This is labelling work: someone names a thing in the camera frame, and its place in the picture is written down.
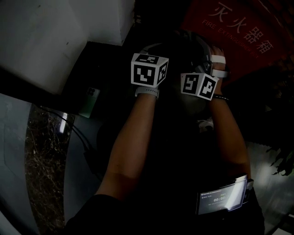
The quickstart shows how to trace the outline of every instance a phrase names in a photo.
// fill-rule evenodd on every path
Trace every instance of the electronic device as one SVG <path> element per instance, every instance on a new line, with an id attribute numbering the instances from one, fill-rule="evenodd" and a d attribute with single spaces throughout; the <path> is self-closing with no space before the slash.
<path id="1" fill-rule="evenodd" d="M 225 183 L 208 186 L 197 196 L 197 215 L 228 212 L 240 208 L 247 188 L 247 175 L 243 174 Z"/>
<path id="2" fill-rule="evenodd" d="M 89 87 L 84 96 L 82 107 L 79 110 L 79 115 L 89 118 L 100 93 L 99 89 Z"/>

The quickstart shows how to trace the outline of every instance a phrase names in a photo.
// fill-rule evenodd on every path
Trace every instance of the small display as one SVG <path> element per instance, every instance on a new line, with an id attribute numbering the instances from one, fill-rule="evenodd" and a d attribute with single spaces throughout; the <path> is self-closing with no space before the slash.
<path id="1" fill-rule="evenodd" d="M 244 180 L 215 191 L 200 193 L 198 215 L 241 207 L 246 182 Z"/>

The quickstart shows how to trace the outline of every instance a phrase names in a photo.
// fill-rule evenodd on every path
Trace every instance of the wall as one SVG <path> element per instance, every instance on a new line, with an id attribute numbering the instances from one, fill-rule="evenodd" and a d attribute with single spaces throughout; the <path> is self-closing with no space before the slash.
<path id="1" fill-rule="evenodd" d="M 122 45 L 132 23 L 134 0 L 69 0 L 91 42 Z"/>
<path id="2" fill-rule="evenodd" d="M 67 0 L 2 0 L 0 32 L 0 66 L 53 94 L 87 42 Z"/>

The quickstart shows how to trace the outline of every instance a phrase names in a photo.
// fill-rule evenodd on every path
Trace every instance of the red fire extinguisher box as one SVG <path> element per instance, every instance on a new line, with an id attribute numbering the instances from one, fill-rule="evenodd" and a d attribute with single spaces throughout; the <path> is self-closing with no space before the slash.
<path id="1" fill-rule="evenodd" d="M 223 49 L 230 69 L 226 84 L 293 49 L 283 25 L 260 0 L 194 0 L 181 28 Z"/>

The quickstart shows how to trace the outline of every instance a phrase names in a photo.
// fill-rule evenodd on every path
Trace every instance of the black cable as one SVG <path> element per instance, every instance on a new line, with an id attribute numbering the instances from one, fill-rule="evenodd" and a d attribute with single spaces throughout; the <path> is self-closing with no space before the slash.
<path id="1" fill-rule="evenodd" d="M 89 149 L 91 148 L 91 146 L 89 145 L 89 148 L 87 147 L 87 145 L 85 144 L 85 142 L 83 141 L 82 137 L 78 134 L 78 132 L 74 129 L 74 127 L 81 133 L 81 131 L 73 124 L 71 123 L 70 121 L 66 120 L 65 118 L 63 118 L 61 115 L 59 115 L 58 113 L 54 112 L 54 111 L 51 111 L 51 110 L 48 110 L 48 109 L 45 109 L 41 106 L 38 106 L 36 105 L 38 108 L 46 111 L 46 112 L 50 112 L 50 113 L 53 113 L 55 114 L 56 116 L 60 117 L 62 120 L 64 120 L 65 122 L 67 122 L 69 124 L 69 126 L 71 127 L 71 129 L 73 130 L 73 132 L 76 133 L 76 135 L 79 137 L 79 139 L 81 140 L 81 142 L 83 143 L 83 146 L 84 146 L 84 150 L 85 151 L 89 151 Z"/>

